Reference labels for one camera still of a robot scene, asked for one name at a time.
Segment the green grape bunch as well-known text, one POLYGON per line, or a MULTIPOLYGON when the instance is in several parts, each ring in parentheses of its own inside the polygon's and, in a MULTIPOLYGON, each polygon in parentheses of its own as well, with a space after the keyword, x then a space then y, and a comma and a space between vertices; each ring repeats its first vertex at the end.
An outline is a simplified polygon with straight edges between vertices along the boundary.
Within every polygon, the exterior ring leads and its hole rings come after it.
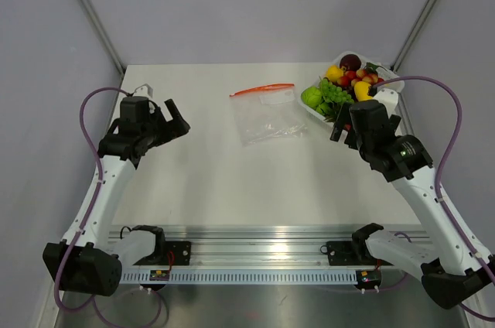
POLYGON ((345 103, 353 103, 353 97, 340 86, 336 86, 330 82, 326 77, 319 81, 319 89, 322 94, 323 100, 326 103, 342 105, 345 103))

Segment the yellow mango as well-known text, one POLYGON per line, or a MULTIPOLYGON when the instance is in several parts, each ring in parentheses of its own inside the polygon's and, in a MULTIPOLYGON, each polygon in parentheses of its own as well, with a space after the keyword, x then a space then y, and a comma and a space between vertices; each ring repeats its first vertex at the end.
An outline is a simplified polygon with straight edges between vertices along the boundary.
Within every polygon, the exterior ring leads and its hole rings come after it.
POLYGON ((353 91, 358 102, 372 100, 370 95, 371 85, 366 81, 358 81, 353 86, 353 91))

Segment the green cabbage-like vegetable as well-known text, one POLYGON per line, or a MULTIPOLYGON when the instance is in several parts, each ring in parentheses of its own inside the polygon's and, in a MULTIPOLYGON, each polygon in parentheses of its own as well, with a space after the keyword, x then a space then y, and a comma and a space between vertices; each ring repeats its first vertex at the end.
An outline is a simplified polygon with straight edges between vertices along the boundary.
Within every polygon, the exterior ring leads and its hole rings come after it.
POLYGON ((301 100, 303 104, 310 107, 314 111, 318 112, 321 115, 324 115, 320 105, 324 102, 322 92, 318 87, 311 86, 306 88, 301 93, 301 100))

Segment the clear zip bag orange zipper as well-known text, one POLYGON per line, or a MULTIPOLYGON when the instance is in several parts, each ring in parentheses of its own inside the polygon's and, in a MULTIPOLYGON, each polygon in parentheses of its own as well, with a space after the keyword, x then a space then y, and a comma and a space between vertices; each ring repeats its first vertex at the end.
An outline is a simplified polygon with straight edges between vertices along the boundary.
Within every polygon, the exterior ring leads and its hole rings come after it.
POLYGON ((307 128, 295 100, 295 85, 268 84, 229 95, 242 145, 274 138, 301 138, 307 128))

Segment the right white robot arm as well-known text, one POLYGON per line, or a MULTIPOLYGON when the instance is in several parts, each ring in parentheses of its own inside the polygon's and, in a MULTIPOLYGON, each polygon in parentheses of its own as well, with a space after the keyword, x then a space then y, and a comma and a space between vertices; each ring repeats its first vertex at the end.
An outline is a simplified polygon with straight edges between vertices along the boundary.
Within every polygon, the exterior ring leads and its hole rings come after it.
POLYGON ((349 249, 362 265, 383 261, 401 269, 419 280, 438 306, 451 309, 489 285, 494 256, 448 198, 424 145, 413 135, 396 135, 400 120, 376 100, 346 103, 330 138, 338 141, 348 127, 345 144, 408 202, 434 248, 400 240, 372 223, 352 233, 349 249))

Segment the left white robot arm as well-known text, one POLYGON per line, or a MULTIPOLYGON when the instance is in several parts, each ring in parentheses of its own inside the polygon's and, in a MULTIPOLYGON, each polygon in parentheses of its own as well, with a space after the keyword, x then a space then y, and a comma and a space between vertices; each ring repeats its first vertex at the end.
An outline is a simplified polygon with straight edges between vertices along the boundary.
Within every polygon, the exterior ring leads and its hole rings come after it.
POLYGON ((162 228, 136 225, 115 246, 108 233, 118 204, 146 153, 186 135, 190 126, 168 99, 167 120, 146 96, 121 100, 119 116, 94 147, 96 170, 80 210, 57 243, 48 243, 43 261, 55 283, 54 292, 111 296, 130 266, 181 264, 188 243, 168 242, 162 228))

